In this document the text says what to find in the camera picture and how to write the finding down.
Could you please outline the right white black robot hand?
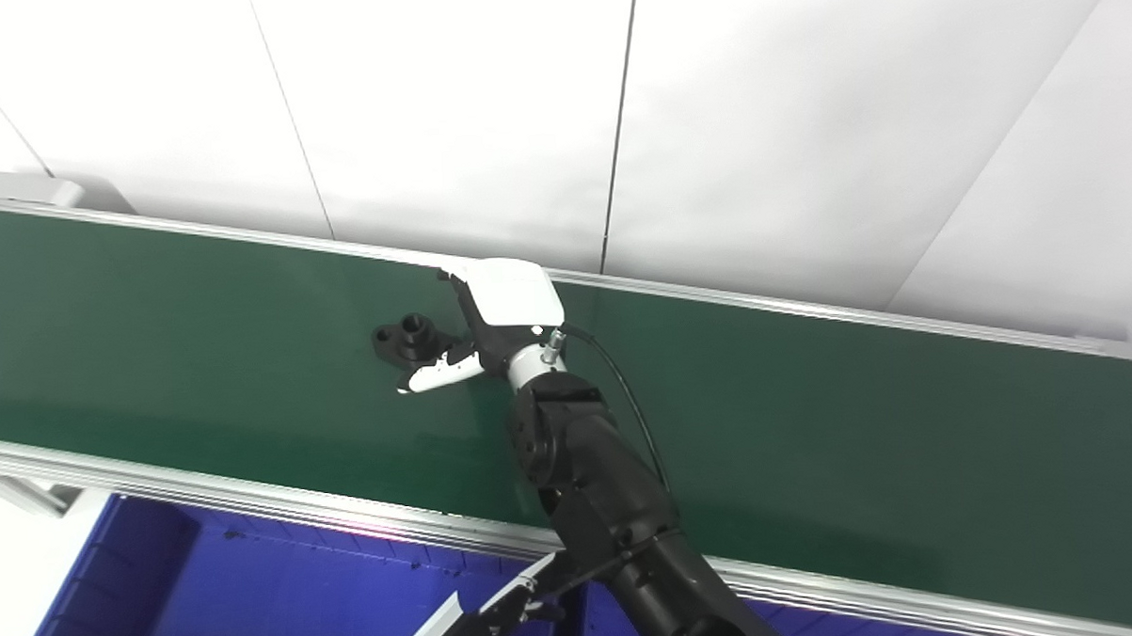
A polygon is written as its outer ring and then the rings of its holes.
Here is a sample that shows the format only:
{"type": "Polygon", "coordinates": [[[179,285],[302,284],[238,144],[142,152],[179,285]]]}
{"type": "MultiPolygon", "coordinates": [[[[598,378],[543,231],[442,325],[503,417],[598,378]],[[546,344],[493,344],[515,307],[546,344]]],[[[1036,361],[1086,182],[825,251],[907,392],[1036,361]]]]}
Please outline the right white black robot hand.
{"type": "Polygon", "coordinates": [[[526,260],[470,258],[438,270],[456,294],[468,334],[401,376],[396,392],[417,395],[473,379],[503,377],[512,392],[563,371],[561,296],[542,266],[526,260]]]}

